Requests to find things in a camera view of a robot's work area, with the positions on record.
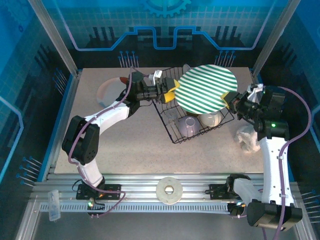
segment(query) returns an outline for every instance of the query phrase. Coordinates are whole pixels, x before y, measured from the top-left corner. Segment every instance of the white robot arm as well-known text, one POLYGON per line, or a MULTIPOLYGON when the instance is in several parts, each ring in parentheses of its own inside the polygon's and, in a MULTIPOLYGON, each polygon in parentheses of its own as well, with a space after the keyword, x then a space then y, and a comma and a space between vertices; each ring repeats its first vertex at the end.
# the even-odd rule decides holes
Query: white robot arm
POLYGON ((282 199, 285 198, 285 216, 282 230, 290 229, 302 219, 302 210, 295 208, 290 190, 288 174, 288 147, 283 155, 280 151, 289 140, 289 128, 281 119, 285 95, 273 87, 263 88, 262 84, 251 85, 248 91, 240 94, 229 92, 222 96, 227 107, 238 120, 245 119, 253 124, 263 154, 263 193, 252 184, 248 176, 231 174, 226 182, 226 189, 239 196, 247 206, 247 220, 251 226, 276 229, 279 224, 282 199), (260 103, 256 95, 263 91, 260 103), (284 195, 281 188, 283 173, 284 195))
MULTIPOLYGON (((116 124, 117 122, 124 120, 128 118, 130 112, 130 108, 124 104, 121 103, 118 107, 111 109, 110 111, 105 112, 101 116, 97 117, 91 124, 97 125, 99 127, 99 135, 101 135, 105 130, 110 128, 112 125, 116 124)), ((98 115, 99 112, 86 116, 84 119, 86 121, 89 121, 90 119, 94 118, 96 115, 98 115)), ((93 185, 94 187, 98 187, 98 185, 103 181, 103 176, 100 173, 96 159, 94 158, 89 163, 86 163, 84 165, 79 164, 77 165, 83 176, 85 176, 86 181, 93 185)))
POLYGON ((162 103, 169 102, 174 96, 172 91, 179 87, 179 83, 175 79, 169 77, 163 78, 161 70, 156 70, 150 76, 153 79, 153 85, 151 86, 147 86, 144 81, 145 75, 141 72, 135 71, 131 76, 131 87, 128 89, 129 82, 127 82, 125 91, 128 91, 128 94, 122 103, 119 104, 119 101, 124 98, 125 91, 121 93, 112 105, 108 106, 110 108, 117 105, 113 109, 107 111, 103 109, 86 117, 75 116, 70 121, 62 142, 62 149, 68 155, 80 130, 94 119, 86 127, 84 136, 80 137, 79 141, 75 144, 71 156, 71 161, 76 163, 78 170, 84 178, 84 184, 89 184, 98 189, 103 189, 105 185, 105 180, 98 169, 95 159, 98 152, 99 136, 112 125, 133 115, 140 107, 140 101, 156 100, 162 103))

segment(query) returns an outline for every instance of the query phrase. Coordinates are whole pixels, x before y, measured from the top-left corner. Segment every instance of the dish rack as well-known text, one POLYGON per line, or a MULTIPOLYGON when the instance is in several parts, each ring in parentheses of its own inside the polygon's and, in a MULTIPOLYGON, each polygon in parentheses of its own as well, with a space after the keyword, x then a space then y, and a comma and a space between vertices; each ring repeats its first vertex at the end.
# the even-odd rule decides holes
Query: dish rack
MULTIPOLYGON (((180 77, 183 75, 183 68, 182 67, 170 67, 162 71, 163 77, 168 77, 172 79, 176 79, 179 81, 180 77)), ((187 116, 187 112, 182 109, 176 99, 161 104, 161 102, 156 102, 155 100, 152 101, 155 110, 157 111, 163 126, 168 133, 172 143, 174 144, 181 144, 187 140, 191 140, 197 136, 203 135, 205 133, 208 133, 214 129, 221 128, 226 123, 231 122, 235 119, 235 117, 231 114, 231 112, 225 107, 220 110, 222 114, 222 120, 221 122, 214 127, 209 127, 206 125, 203 125, 200 122, 200 132, 197 135, 191 136, 191 137, 185 137, 182 136, 181 133, 178 130, 178 122, 183 117, 187 116)))

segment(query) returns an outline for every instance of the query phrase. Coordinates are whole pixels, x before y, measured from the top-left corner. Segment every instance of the metal washer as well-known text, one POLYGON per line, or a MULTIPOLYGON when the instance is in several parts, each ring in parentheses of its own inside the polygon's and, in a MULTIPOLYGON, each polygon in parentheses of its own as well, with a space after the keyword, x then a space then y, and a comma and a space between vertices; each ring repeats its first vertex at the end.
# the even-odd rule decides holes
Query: metal washer
POLYGON ((155 192, 160 202, 167 205, 172 205, 179 202, 179 200, 181 199, 182 193, 183 193, 183 187, 182 187, 182 184, 177 179, 168 176, 168 177, 162 178, 158 182, 155 192), (173 193, 167 194, 165 190, 166 187, 172 187, 173 193))

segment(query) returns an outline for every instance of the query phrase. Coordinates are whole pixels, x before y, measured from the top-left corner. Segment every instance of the striped plate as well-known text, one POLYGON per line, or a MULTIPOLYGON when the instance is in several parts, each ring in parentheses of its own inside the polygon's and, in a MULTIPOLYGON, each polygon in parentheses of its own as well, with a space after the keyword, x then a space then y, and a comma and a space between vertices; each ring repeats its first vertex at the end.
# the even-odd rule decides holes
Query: striped plate
POLYGON ((208 114, 223 109, 226 104, 221 95, 237 91, 235 75, 228 69, 216 65, 202 65, 190 69, 179 79, 175 99, 186 111, 208 114))

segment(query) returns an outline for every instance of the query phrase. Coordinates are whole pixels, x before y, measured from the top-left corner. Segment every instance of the white ceramic cup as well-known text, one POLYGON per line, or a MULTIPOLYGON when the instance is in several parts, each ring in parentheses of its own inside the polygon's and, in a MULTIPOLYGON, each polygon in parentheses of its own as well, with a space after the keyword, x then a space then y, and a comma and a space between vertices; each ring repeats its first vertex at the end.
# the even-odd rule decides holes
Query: white ceramic cup
POLYGON ((222 121, 223 115, 220 111, 201 114, 199 116, 200 122, 208 127, 215 127, 222 121))
POLYGON ((178 128, 182 136, 190 138, 199 133, 200 123, 194 116, 185 116, 179 121, 178 128))

